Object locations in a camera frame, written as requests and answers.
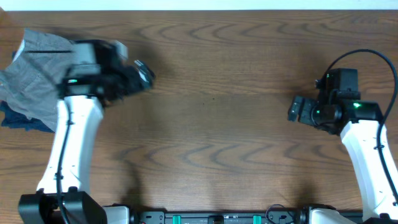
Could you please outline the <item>grey shorts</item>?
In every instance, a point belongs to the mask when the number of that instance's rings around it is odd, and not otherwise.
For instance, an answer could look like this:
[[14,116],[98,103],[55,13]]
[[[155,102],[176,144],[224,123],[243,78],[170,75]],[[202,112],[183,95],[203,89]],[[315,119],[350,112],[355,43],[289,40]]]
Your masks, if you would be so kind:
[[58,35],[25,29],[22,45],[1,70],[1,100],[28,118],[35,118],[50,130],[57,128],[58,91],[73,62],[72,41]]

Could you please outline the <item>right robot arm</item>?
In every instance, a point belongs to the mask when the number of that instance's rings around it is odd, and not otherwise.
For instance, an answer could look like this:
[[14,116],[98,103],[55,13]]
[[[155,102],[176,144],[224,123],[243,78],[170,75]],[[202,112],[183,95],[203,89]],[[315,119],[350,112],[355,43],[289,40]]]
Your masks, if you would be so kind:
[[354,167],[363,222],[397,223],[397,199],[391,189],[397,183],[397,168],[377,103],[347,99],[329,103],[295,96],[288,119],[339,136]]

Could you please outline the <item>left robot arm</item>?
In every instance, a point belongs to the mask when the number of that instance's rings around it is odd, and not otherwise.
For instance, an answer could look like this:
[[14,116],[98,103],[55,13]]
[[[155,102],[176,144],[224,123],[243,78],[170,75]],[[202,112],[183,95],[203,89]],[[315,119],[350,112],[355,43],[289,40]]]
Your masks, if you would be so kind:
[[130,223],[126,205],[101,206],[90,196],[90,167],[106,103],[152,88],[155,75],[136,60],[72,65],[58,84],[58,124],[46,170],[34,194],[18,204],[24,223]]

